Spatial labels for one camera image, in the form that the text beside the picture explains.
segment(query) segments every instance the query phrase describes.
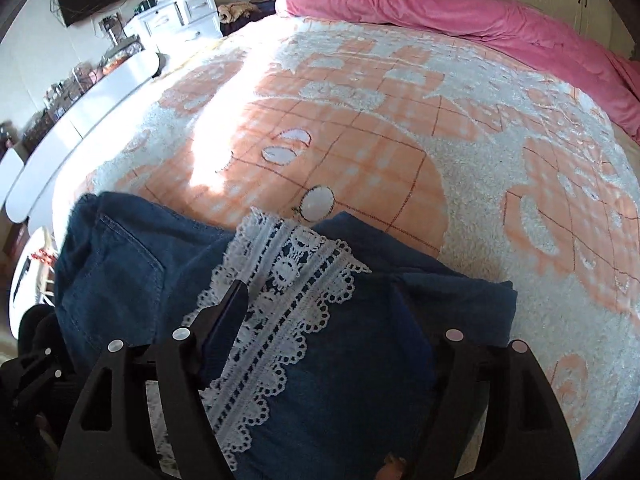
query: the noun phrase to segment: denim fabric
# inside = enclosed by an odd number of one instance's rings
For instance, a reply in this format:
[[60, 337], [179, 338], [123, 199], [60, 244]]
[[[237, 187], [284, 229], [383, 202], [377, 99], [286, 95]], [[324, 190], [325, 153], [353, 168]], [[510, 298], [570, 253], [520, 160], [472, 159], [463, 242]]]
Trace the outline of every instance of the denim fabric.
[[170, 337], [232, 238], [133, 195], [81, 197], [55, 268], [56, 314], [76, 371], [87, 375], [113, 339]]
[[[236, 454], [239, 480], [371, 480], [393, 451], [411, 458], [433, 402], [425, 333], [459, 328], [479, 344], [505, 345], [516, 292], [472, 280], [342, 213], [314, 227], [345, 241], [370, 274], [353, 297], [306, 336], [305, 358], [268, 397], [268, 420]], [[76, 365], [91, 367], [119, 337], [168, 337], [193, 310], [232, 234], [128, 195], [85, 196], [56, 267], [58, 317]]]

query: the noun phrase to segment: sunlight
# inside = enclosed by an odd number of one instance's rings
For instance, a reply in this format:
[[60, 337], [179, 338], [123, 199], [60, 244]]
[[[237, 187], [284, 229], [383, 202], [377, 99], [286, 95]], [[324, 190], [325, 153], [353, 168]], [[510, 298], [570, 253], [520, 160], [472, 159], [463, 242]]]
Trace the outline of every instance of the sunlight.
[[298, 28], [295, 20], [278, 25], [247, 53], [240, 71], [220, 87], [193, 125], [191, 187], [207, 186], [218, 194], [224, 191], [225, 179], [219, 172], [231, 162], [234, 137], [244, 122], [245, 107], [256, 100], [255, 91], [275, 54]]
[[133, 94], [116, 106], [80, 142], [54, 176], [52, 200], [54, 237], [61, 246], [69, 213], [76, 202], [75, 190], [87, 176], [122, 152], [142, 128], [148, 101], [146, 94]]

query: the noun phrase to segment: white drawer unit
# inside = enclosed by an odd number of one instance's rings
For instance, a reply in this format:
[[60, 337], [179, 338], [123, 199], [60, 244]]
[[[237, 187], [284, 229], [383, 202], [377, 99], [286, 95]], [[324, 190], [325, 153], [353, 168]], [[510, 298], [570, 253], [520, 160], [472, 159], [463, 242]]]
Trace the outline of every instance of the white drawer unit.
[[214, 0], [177, 0], [176, 3], [185, 25], [217, 12]]
[[175, 34], [158, 38], [158, 48], [168, 54], [188, 54], [198, 48], [201, 40], [217, 40], [220, 37], [219, 22], [211, 16], [205, 16], [181, 28]]
[[199, 40], [222, 38], [215, 0], [158, 0], [157, 6], [134, 16], [124, 31], [137, 34], [147, 50], [177, 57], [197, 49]]
[[182, 27], [180, 11], [174, 3], [149, 9], [144, 13], [142, 23], [150, 36], [154, 34], [170, 34]]

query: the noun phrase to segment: drawer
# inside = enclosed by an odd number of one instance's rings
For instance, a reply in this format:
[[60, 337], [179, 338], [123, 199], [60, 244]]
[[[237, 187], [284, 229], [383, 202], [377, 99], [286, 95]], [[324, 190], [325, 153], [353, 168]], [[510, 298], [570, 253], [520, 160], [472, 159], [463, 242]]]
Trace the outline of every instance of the drawer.
[[148, 12], [149, 15], [144, 17], [144, 24], [150, 36], [171, 33], [182, 26], [180, 12], [175, 4], [156, 10], [149, 9]]
[[217, 12], [214, 0], [182, 0], [185, 22], [191, 23]]
[[220, 22], [218, 15], [214, 14], [186, 25], [177, 34], [165, 36], [158, 42], [158, 47], [163, 54], [184, 56], [200, 49], [203, 40], [218, 40], [219, 38], [222, 38]]

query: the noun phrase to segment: fluffy blanket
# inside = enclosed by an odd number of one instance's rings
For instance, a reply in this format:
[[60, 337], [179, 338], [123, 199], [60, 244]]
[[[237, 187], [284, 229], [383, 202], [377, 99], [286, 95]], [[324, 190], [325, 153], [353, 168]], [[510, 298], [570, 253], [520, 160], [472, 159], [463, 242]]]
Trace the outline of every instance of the fluffy blanket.
[[640, 62], [516, 0], [278, 0], [281, 16], [393, 23], [479, 41], [589, 94], [640, 142]]

